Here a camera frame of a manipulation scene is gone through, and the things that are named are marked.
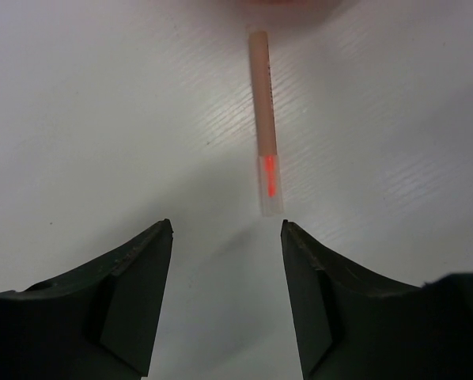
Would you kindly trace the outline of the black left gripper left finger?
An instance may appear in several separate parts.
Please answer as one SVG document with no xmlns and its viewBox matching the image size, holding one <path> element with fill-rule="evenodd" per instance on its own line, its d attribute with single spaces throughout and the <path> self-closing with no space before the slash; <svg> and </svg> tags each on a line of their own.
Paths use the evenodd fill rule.
<svg viewBox="0 0 473 380">
<path fill-rule="evenodd" d="M 1 292 L 0 379 L 145 378 L 172 240 L 162 220 L 73 270 Z"/>
</svg>

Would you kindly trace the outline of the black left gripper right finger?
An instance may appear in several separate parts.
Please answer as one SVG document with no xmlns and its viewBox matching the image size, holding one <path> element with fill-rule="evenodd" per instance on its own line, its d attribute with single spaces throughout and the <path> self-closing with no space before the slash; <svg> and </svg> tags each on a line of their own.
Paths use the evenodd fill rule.
<svg viewBox="0 0 473 380">
<path fill-rule="evenodd" d="M 301 372 L 306 379 L 473 379 L 473 273 L 420 287 L 389 279 L 281 231 Z"/>
</svg>

